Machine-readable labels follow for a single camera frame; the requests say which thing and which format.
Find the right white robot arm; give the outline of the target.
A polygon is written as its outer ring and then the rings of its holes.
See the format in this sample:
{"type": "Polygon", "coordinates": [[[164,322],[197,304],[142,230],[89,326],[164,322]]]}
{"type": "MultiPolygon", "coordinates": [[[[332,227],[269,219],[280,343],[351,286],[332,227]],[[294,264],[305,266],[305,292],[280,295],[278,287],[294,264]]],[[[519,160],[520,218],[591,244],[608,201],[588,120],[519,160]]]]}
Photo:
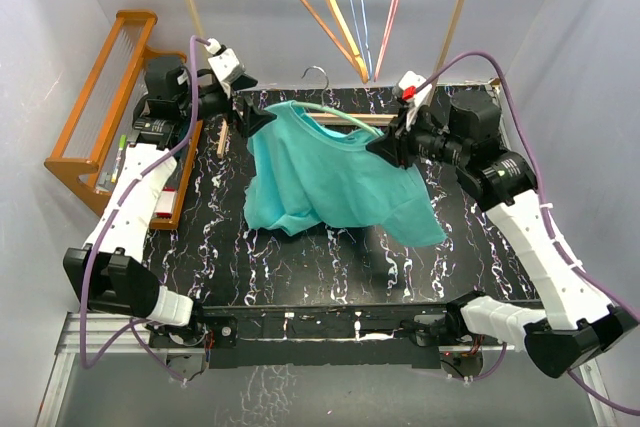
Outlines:
{"type": "Polygon", "coordinates": [[[582,278],[559,237],[548,234],[549,210],[540,204],[534,170],[505,148],[501,109],[487,93],[455,93],[444,120],[418,105],[413,87],[396,87],[393,95],[399,111],[368,151],[395,167],[419,158],[454,166],[458,184],[506,238],[542,302],[530,309],[471,292],[447,303],[443,334],[460,344],[481,335],[504,341],[558,378],[638,326],[629,309],[582,278]]]}

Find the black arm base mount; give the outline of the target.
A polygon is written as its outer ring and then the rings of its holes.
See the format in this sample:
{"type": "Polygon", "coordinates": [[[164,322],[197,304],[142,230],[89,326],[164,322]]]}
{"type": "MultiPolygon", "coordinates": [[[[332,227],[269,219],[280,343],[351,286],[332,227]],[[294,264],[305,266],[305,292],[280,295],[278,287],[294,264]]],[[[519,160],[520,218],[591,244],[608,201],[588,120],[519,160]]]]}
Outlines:
{"type": "Polygon", "coordinates": [[[203,354],[212,369],[263,365],[405,365],[437,369],[479,360],[498,343],[447,329],[442,303],[204,307],[183,329],[160,328],[152,346],[203,354]]]}

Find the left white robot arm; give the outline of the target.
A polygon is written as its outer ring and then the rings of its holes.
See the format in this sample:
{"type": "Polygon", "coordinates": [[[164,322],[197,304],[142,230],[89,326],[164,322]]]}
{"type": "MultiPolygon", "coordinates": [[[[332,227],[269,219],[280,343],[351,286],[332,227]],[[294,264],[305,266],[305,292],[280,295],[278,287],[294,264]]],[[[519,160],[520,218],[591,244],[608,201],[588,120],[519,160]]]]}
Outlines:
{"type": "Polygon", "coordinates": [[[153,60],[134,115],[136,136],[124,149],[115,189],[84,245],[68,249],[63,258],[81,314],[104,310],[170,326],[186,346],[204,339],[206,321],[194,313],[191,298],[162,285],[142,264],[156,207],[198,121],[223,116],[254,133],[273,118],[250,106],[234,108],[234,94],[257,81],[233,50],[219,49],[208,64],[194,71],[176,56],[153,60]]]}

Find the green plastic hanger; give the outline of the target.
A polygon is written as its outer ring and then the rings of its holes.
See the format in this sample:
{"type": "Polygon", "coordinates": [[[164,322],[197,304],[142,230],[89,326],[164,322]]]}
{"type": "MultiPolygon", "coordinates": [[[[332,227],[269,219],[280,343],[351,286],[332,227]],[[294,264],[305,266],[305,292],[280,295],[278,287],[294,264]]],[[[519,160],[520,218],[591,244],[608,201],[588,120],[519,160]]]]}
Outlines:
{"type": "MultiPolygon", "coordinates": [[[[304,78],[306,76],[306,74],[310,70],[315,70],[315,71],[318,71],[318,72],[323,74],[323,77],[325,79],[325,86],[321,91],[321,100],[324,100],[324,96],[328,92],[329,85],[330,85],[328,74],[326,73],[326,71],[322,67],[316,66],[316,65],[312,65],[312,66],[307,67],[303,71],[303,73],[301,75],[301,78],[304,78]]],[[[377,129],[373,125],[370,125],[367,121],[363,120],[361,117],[357,117],[355,114],[349,114],[349,113],[341,111],[341,110],[339,110],[337,108],[330,107],[329,105],[326,105],[324,102],[322,102],[322,103],[313,103],[313,102],[294,100],[294,103],[297,106],[300,106],[303,109],[322,112],[322,113],[328,114],[329,116],[334,116],[336,118],[339,118],[339,119],[345,121],[347,124],[351,124],[353,126],[358,127],[359,129],[361,129],[363,131],[369,132],[371,135],[373,135],[376,138],[380,138],[383,135],[383,133],[379,129],[377,129]]]]}

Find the teal t shirt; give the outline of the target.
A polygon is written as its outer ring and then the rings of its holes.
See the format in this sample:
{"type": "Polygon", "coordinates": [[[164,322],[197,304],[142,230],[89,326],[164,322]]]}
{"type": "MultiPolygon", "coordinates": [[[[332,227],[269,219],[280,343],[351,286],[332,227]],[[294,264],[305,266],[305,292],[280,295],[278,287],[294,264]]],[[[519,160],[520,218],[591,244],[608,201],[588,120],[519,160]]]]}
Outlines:
{"type": "Polygon", "coordinates": [[[407,247],[445,241],[421,172],[369,152],[374,134],[327,129],[294,101],[266,110],[274,120],[247,143],[255,164],[244,204],[250,228],[294,236],[318,224],[380,226],[407,247]]]}

